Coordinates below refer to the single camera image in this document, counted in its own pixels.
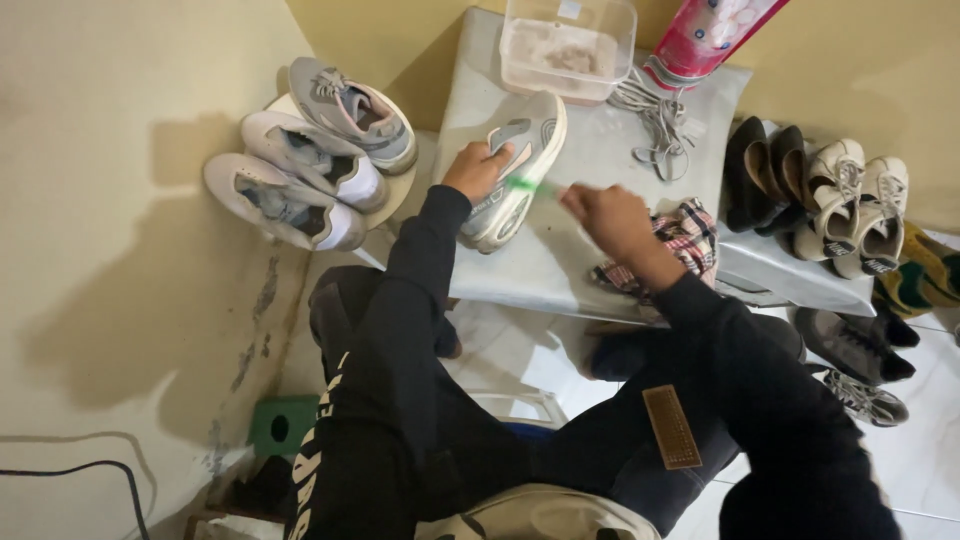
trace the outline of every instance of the black sweatshirt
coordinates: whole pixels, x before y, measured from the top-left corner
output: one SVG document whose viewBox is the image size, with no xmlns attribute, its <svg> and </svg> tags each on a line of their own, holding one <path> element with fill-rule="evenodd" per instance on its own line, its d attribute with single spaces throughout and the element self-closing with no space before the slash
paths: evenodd
<svg viewBox="0 0 960 540">
<path fill-rule="evenodd" d="M 383 422 L 370 418 L 384 417 L 392 404 L 434 398 L 414 382 L 403 383 L 401 362 L 383 358 L 432 349 L 456 235 L 469 212 L 463 194 L 436 185 L 420 215 L 404 222 L 358 331 L 363 340 L 340 362 L 359 360 L 354 369 L 390 370 L 392 377 L 377 378 L 384 387 L 354 385 L 349 375 L 330 385 L 337 408 L 321 402 L 295 463 L 299 505 L 288 539 L 413 538 L 411 478 L 422 455 L 409 449 L 429 448 L 431 434 L 418 429 L 422 419 L 402 412 Z M 900 538 L 871 480 L 860 430 L 801 364 L 779 357 L 782 348 L 742 303 L 721 298 L 692 274 L 656 295 L 655 303 L 674 329 L 699 340 L 699 373 L 750 459 L 751 473 L 724 500 L 722 538 Z M 401 433 L 422 440 L 410 445 Z"/>
</svg>

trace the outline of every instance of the white tile floor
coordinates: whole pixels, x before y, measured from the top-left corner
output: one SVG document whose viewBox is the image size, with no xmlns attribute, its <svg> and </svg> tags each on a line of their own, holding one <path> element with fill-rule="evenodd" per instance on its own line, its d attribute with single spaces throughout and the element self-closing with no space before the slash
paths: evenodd
<svg viewBox="0 0 960 540">
<path fill-rule="evenodd" d="M 357 263 L 351 254 L 315 255 L 308 289 L 325 268 Z M 323 390 L 305 310 L 303 303 L 281 383 L 283 394 Z M 787 317 L 784 308 L 756 311 Z M 957 311 L 910 321 L 921 344 L 901 355 L 917 367 L 917 374 L 885 386 L 907 404 L 910 420 L 891 429 L 861 424 L 880 483 L 907 538 L 960 538 L 960 348 L 950 332 L 960 318 Z M 583 336 L 585 319 L 467 301 L 448 315 L 465 354 L 444 365 L 464 388 L 550 391 L 570 418 L 617 391 L 617 383 L 585 380 L 577 373 L 576 362 L 592 346 Z M 513 413 L 521 410 L 514 407 Z M 741 457 L 721 473 L 687 510 L 669 540 L 716 538 L 723 499 L 748 471 Z"/>
</svg>

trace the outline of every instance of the plastic chair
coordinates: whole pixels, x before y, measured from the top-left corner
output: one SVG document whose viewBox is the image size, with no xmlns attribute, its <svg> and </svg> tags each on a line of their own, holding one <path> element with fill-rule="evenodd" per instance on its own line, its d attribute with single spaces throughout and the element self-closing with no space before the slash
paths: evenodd
<svg viewBox="0 0 960 540">
<path fill-rule="evenodd" d="M 548 438 L 554 431 L 559 430 L 569 422 L 563 410 L 560 409 L 557 396 L 551 392 L 540 390 L 526 394 L 507 394 L 504 392 L 491 392 L 489 390 L 467 390 L 467 394 L 477 403 L 479 403 L 479 400 L 484 399 L 511 400 L 513 402 L 528 404 L 534 409 L 542 410 L 549 420 L 493 415 L 494 418 L 502 422 L 510 431 L 523 439 L 542 440 Z"/>
</svg>

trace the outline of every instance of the black cable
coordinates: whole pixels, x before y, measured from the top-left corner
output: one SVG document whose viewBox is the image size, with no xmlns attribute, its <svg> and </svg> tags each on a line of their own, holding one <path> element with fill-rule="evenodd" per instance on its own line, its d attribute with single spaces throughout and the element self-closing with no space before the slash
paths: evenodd
<svg viewBox="0 0 960 540">
<path fill-rule="evenodd" d="M 127 481 L 130 483 L 130 493 L 133 497 L 133 512 L 136 514 L 136 525 L 140 528 L 140 536 L 143 537 L 143 540 L 150 540 L 150 536 L 147 534 L 147 524 L 143 521 L 143 510 L 140 509 L 140 495 L 136 492 L 136 479 L 133 477 L 133 471 L 125 463 L 119 461 L 113 461 L 110 459 L 104 459 L 102 461 L 93 461 L 92 463 L 87 463 L 86 465 L 81 465 L 79 467 L 74 467 L 73 469 L 67 469 L 66 471 L 17 471 L 15 469 L 0 469 L 0 476 L 7 477 L 62 477 L 63 475 L 69 475 L 70 473 L 76 473 L 77 471 L 82 471 L 83 469 L 89 469 L 90 467 L 96 467 L 97 465 L 112 465 L 119 468 L 124 474 L 127 475 Z"/>
</svg>

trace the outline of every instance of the hand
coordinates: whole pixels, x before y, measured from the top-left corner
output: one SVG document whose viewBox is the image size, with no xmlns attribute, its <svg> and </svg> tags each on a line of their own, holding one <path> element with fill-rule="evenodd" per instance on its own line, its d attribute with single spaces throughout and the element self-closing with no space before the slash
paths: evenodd
<svg viewBox="0 0 960 540">
<path fill-rule="evenodd" d="M 500 170 L 510 163 L 513 155 L 514 144 L 511 142 L 501 146 L 492 156 L 489 144 L 471 142 L 457 154 L 441 184 L 460 191 L 476 206 L 493 191 Z"/>
<path fill-rule="evenodd" d="M 654 291 L 663 290 L 686 267 L 654 236 L 650 213 L 639 196 L 619 185 L 593 189 L 574 184 L 561 204 L 580 221 L 597 247 Z"/>
</svg>

